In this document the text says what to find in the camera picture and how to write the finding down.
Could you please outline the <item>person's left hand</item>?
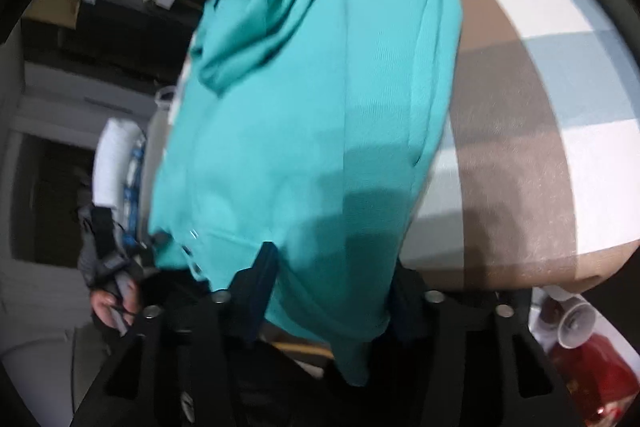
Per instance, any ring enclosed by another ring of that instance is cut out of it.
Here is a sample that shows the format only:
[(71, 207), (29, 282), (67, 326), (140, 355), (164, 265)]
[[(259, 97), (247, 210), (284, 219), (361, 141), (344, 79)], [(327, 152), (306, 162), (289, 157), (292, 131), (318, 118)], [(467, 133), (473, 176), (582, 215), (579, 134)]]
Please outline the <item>person's left hand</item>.
[(127, 277), (114, 291), (91, 288), (89, 299), (94, 325), (107, 334), (125, 335), (140, 311), (138, 285)]

